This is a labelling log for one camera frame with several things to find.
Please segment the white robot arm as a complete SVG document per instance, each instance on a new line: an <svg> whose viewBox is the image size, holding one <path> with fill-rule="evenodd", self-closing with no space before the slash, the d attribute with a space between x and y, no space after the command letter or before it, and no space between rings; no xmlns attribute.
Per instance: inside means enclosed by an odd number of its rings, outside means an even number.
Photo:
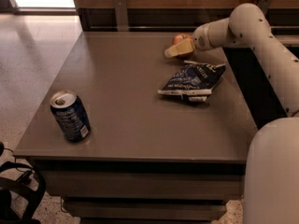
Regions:
<svg viewBox="0 0 299 224"><path fill-rule="evenodd" d="M164 55L223 48L257 125L244 179L244 224L299 224L299 62L259 7L178 35Z"/></svg>

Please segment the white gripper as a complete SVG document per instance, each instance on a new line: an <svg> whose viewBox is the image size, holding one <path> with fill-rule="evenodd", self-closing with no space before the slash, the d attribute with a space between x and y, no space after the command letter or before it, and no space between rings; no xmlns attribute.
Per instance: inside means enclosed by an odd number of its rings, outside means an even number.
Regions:
<svg viewBox="0 0 299 224"><path fill-rule="evenodd" d="M208 30L208 24L197 27L192 34L194 43L189 38L183 39L166 49L164 55L167 58L187 56L194 52L194 45L201 51L214 49L209 40Z"/></svg>

